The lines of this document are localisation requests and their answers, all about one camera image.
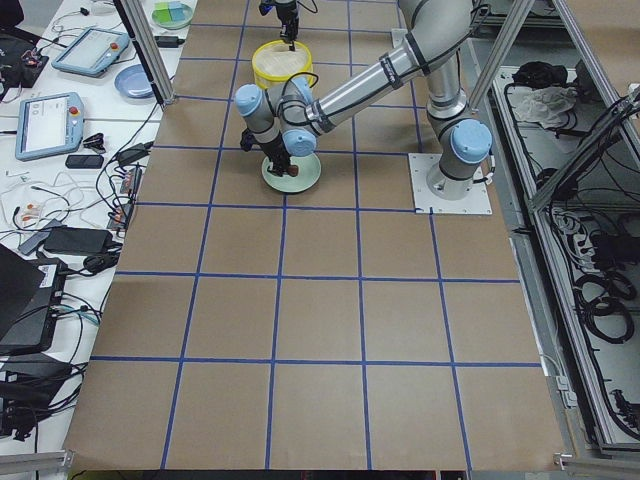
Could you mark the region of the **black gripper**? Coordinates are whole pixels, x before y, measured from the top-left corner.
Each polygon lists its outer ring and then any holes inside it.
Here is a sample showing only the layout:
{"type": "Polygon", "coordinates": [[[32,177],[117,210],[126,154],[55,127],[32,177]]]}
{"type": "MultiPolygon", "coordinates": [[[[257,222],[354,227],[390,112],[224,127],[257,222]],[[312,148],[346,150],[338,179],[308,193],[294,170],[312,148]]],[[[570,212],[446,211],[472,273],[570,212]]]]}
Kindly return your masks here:
{"type": "Polygon", "coordinates": [[[297,4],[278,4],[277,16],[281,22],[280,38],[288,45],[294,45],[299,30],[297,4]]]}
{"type": "Polygon", "coordinates": [[[267,171],[276,176],[289,174],[291,167],[290,154],[282,141],[271,141],[263,144],[263,152],[268,157],[270,167],[267,171]]]}

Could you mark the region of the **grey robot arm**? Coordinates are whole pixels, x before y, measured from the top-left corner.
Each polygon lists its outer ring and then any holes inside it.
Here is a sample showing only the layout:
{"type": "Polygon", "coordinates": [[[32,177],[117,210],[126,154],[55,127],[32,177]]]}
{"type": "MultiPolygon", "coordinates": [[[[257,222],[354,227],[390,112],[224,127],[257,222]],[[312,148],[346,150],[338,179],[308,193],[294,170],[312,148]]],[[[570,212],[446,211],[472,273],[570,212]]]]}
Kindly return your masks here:
{"type": "Polygon", "coordinates": [[[295,49],[299,31],[299,12],[296,0],[275,0],[276,15],[281,23],[280,38],[295,49]]]}
{"type": "Polygon", "coordinates": [[[427,118],[443,150],[440,169],[450,179],[472,178],[489,151],[475,152],[469,141],[487,128],[471,116],[458,51],[473,33],[482,7],[475,1],[401,1],[398,7],[408,28],[399,45],[325,96],[313,97],[309,72],[269,89],[241,86],[234,96],[246,124],[241,148],[258,147],[269,174],[296,177],[293,158],[314,153],[320,136],[423,76],[429,91],[427,118]]]}

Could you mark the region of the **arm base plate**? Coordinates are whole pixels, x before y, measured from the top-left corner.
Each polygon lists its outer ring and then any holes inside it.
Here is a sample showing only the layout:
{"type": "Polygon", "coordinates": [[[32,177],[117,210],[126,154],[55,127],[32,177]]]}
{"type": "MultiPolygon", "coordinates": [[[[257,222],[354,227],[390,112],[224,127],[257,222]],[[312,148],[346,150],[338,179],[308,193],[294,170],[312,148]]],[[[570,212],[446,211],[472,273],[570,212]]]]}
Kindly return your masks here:
{"type": "Polygon", "coordinates": [[[440,154],[410,153],[409,172],[417,214],[476,215],[493,213],[484,173],[478,166],[467,180],[452,180],[440,170],[440,154]]]}

